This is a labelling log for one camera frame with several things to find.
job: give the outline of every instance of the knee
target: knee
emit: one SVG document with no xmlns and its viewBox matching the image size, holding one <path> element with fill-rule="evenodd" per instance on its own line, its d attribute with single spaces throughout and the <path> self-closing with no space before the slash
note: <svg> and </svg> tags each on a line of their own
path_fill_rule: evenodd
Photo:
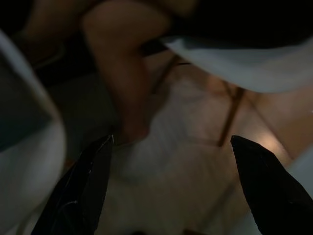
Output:
<svg viewBox="0 0 313 235">
<path fill-rule="evenodd" d="M 113 21 L 110 16 L 105 16 L 105 12 L 98 11 L 87 13 L 81 21 L 81 29 L 91 46 L 115 52 L 141 46 L 142 42 L 131 33 L 132 27 L 129 25 L 126 28 L 125 24 Z"/>
</svg>

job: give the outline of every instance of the floor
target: floor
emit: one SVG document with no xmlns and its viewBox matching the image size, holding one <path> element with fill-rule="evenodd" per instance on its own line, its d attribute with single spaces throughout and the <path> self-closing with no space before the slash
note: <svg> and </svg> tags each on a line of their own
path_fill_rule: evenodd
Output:
<svg viewBox="0 0 313 235">
<path fill-rule="evenodd" d="M 152 78 L 171 56 L 165 52 L 147 59 Z M 69 157 L 74 158 L 75 146 L 86 132 L 100 135 L 89 130 L 116 120 L 109 102 L 94 103 L 108 100 L 98 77 L 75 83 L 77 89 L 70 96 L 71 83 L 50 90 L 67 123 Z M 248 206 L 229 141 L 222 148 L 214 145 L 229 105 L 219 78 L 191 65 L 176 67 L 168 82 L 149 97 L 149 137 L 114 153 L 96 235 L 130 235 L 138 230 L 180 235 L 184 229 L 226 235 L 231 231 Z M 236 134 L 257 141 L 288 166 L 312 143 L 312 121 L 313 87 L 284 94 L 247 92 L 229 138 Z"/>
</svg>

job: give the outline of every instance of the bare leg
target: bare leg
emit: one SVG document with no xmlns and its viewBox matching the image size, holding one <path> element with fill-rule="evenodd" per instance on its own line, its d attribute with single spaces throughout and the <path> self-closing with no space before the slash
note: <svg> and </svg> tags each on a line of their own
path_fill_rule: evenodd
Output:
<svg viewBox="0 0 313 235">
<path fill-rule="evenodd" d="M 32 64 L 54 55 L 78 30 L 82 14 L 96 0 L 34 0 L 24 29 L 13 37 Z"/>
<path fill-rule="evenodd" d="M 170 18 L 137 1 L 111 0 L 87 13 L 82 25 L 121 116 L 123 141 L 144 138 L 150 84 L 138 48 L 166 32 Z"/>
</svg>

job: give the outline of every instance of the wooden chair leg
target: wooden chair leg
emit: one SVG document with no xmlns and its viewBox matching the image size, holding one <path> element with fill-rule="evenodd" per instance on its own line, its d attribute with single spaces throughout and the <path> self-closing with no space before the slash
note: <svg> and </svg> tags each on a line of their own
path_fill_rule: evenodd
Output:
<svg viewBox="0 0 313 235">
<path fill-rule="evenodd" d="M 158 89 L 162 86 L 162 84 L 164 83 L 164 81 L 166 80 L 167 76 L 170 74 L 170 72 L 172 71 L 172 69 L 177 65 L 177 63 L 179 62 L 180 57 L 178 55 L 175 55 L 171 61 L 168 63 L 168 65 L 166 66 L 166 68 L 164 69 L 164 71 L 162 72 L 160 79 L 156 82 L 156 84 L 154 85 L 153 89 L 152 89 L 152 94 L 156 94 Z"/>
<path fill-rule="evenodd" d="M 241 87 L 238 87 L 237 90 L 236 90 L 236 94 L 232 100 L 232 105 L 229 109 L 229 112 L 228 112 L 228 115 L 227 115 L 227 119 L 226 119 L 226 122 L 225 122 L 225 125 L 223 127 L 223 130 L 222 130 L 222 134 L 220 136 L 220 139 L 218 141 L 218 146 L 219 147 L 222 147 L 225 143 L 225 140 L 227 138 L 227 135 L 228 135 L 228 132 L 231 128 L 231 125 L 234 121 L 234 118 L 237 114 L 237 111 L 238 111 L 238 108 L 239 108 L 239 105 L 244 97 L 244 94 L 245 94 L 245 89 L 241 88 Z"/>
</svg>

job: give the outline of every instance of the white fabric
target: white fabric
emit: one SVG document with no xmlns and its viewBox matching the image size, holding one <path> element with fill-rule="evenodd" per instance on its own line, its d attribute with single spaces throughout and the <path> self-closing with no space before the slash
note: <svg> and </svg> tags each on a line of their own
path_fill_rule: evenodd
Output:
<svg viewBox="0 0 313 235">
<path fill-rule="evenodd" d="M 1 31 L 0 53 L 52 120 L 46 128 L 0 153 L 0 234 L 5 234 L 52 191 L 63 169 L 66 141 L 55 106 L 27 61 Z"/>
<path fill-rule="evenodd" d="M 217 49 L 182 37 L 162 42 L 195 66 L 247 90 L 275 93 L 313 84 L 313 38 L 275 49 Z"/>
</svg>

